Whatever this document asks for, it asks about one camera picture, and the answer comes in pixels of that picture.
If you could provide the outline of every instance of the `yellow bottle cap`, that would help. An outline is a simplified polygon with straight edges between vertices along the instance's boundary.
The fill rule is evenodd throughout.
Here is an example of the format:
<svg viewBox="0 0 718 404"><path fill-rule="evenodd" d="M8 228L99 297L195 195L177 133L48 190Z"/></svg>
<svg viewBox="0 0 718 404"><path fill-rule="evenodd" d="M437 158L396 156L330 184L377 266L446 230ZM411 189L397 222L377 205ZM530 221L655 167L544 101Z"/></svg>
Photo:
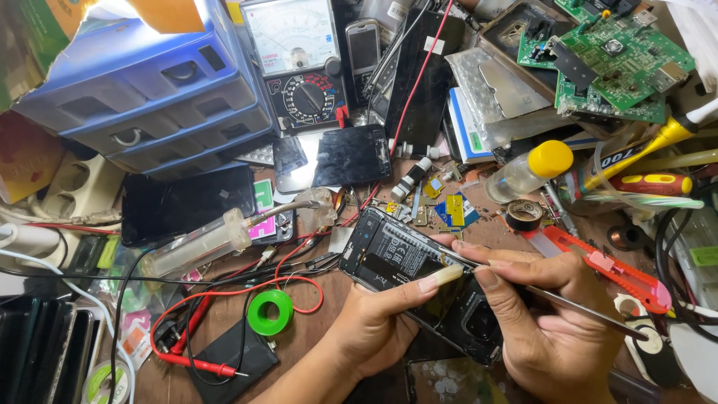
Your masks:
<svg viewBox="0 0 718 404"><path fill-rule="evenodd" d="M543 142L528 153L528 167L534 174L553 178L566 171L574 162L574 153L558 140Z"/></svg>

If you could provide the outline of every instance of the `plastic bottle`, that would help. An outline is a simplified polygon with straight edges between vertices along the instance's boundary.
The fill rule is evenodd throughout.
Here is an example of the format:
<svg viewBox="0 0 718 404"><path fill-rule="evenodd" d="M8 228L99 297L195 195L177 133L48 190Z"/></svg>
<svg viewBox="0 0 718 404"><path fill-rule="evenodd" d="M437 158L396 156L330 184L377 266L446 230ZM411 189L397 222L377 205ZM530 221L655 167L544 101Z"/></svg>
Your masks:
<svg viewBox="0 0 718 404"><path fill-rule="evenodd" d="M549 140L518 156L491 175L484 188L496 203L509 203L539 189L546 181L566 171L574 154L565 143Z"/></svg>

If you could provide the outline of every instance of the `multimeter dial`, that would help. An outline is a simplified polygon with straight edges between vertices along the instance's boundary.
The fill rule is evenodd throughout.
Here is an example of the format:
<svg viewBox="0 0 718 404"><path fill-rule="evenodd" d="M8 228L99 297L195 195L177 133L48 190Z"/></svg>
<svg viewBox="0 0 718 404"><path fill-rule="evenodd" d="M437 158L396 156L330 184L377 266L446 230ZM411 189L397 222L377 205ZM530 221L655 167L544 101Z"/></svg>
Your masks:
<svg viewBox="0 0 718 404"><path fill-rule="evenodd" d="M328 120L335 106L334 94L334 86L316 73L291 77L282 91L286 111L303 124Z"/></svg>

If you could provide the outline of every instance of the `tape roll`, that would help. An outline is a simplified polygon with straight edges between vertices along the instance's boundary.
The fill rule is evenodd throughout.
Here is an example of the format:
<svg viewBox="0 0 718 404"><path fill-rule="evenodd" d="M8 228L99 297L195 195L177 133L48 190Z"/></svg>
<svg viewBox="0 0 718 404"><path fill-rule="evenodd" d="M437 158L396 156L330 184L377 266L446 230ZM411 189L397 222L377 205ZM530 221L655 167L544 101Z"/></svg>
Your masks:
<svg viewBox="0 0 718 404"><path fill-rule="evenodd" d="M506 223L516 231L533 231L541 225L544 209L537 202L518 199L506 206Z"/></svg>
<svg viewBox="0 0 718 404"><path fill-rule="evenodd" d="M85 379L83 404L107 404L110 400L110 361L95 366ZM120 360L115 361L115 398L113 404L124 404L130 396L129 368Z"/></svg>
<svg viewBox="0 0 718 404"><path fill-rule="evenodd" d="M276 320L267 318L267 308L274 304L279 309ZM292 320L294 307L292 299L281 290L272 289L259 293L252 299L247 308L247 321L254 332L259 335L272 336L279 334Z"/></svg>

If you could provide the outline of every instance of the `fingernail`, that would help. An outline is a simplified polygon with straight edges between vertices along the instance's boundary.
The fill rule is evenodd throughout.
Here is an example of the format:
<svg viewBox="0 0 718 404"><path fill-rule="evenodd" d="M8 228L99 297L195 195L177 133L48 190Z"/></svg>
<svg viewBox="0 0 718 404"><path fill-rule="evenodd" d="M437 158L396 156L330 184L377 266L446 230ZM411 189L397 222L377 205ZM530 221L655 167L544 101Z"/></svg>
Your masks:
<svg viewBox="0 0 718 404"><path fill-rule="evenodd" d="M491 268L481 265L474 269L474 276L484 290L491 289L498 285L498 278Z"/></svg>
<svg viewBox="0 0 718 404"><path fill-rule="evenodd" d="M421 294L429 293L445 283L459 279L463 273L464 271L462 266L459 264L453 264L442 270L436 271L433 274L419 280L419 292L421 292Z"/></svg>
<svg viewBox="0 0 718 404"><path fill-rule="evenodd" d="M504 268L511 265L508 261L501 261L501 260L488 260L489 265L496 268Z"/></svg>

